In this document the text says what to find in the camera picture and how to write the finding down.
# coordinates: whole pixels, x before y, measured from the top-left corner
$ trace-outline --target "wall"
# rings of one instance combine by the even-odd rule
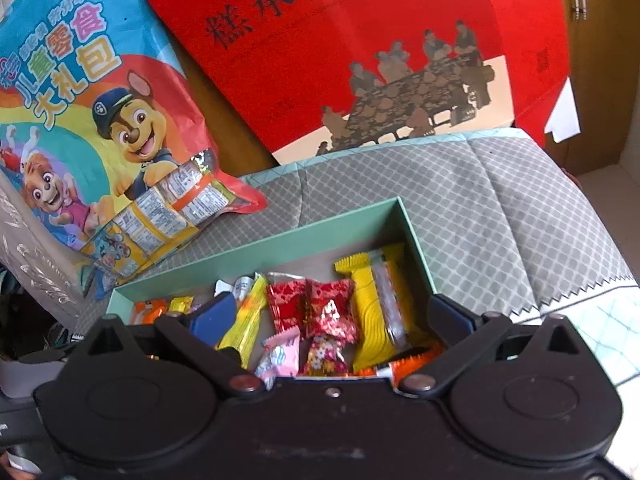
[[[631,118],[629,136],[626,139],[625,149],[620,156],[620,166],[631,175],[633,180],[640,184],[640,80],[638,81],[636,106]]]

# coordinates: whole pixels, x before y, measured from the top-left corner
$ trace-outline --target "dog nose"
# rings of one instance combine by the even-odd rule
[[[139,138],[140,138],[140,130],[138,128],[134,128],[133,130],[130,131],[129,139],[127,139],[127,142],[129,144],[134,144],[138,142]]]

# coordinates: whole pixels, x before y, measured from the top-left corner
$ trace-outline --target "dog tongue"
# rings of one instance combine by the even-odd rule
[[[151,136],[149,137],[146,142],[142,145],[142,148],[140,148],[140,154],[141,155],[148,155],[149,153],[151,153],[151,150],[154,148],[154,142],[155,142],[155,137]]]

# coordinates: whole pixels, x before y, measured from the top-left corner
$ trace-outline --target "box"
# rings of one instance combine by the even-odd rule
[[[426,306],[427,297],[436,290],[400,198],[343,213],[127,283],[113,291],[107,312],[118,314],[124,323],[128,323],[135,302],[188,296],[204,287],[212,287],[217,280],[233,283],[239,276],[253,275],[256,270],[276,270],[315,280],[335,280],[342,277],[333,268],[338,259],[395,242],[405,243],[405,271],[418,309],[418,323],[423,325],[419,305]]]

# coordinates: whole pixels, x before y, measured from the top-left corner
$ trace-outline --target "bolt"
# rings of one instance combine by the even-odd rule
[[[436,385],[436,379],[430,375],[412,374],[404,379],[403,384],[414,392],[428,392]]]
[[[336,397],[340,397],[342,395],[342,392],[340,391],[340,388],[327,388],[324,391],[324,394],[327,397],[332,397],[332,398],[336,398]]]
[[[255,375],[236,375],[229,381],[229,386],[238,392],[251,393],[260,389],[262,381]]]

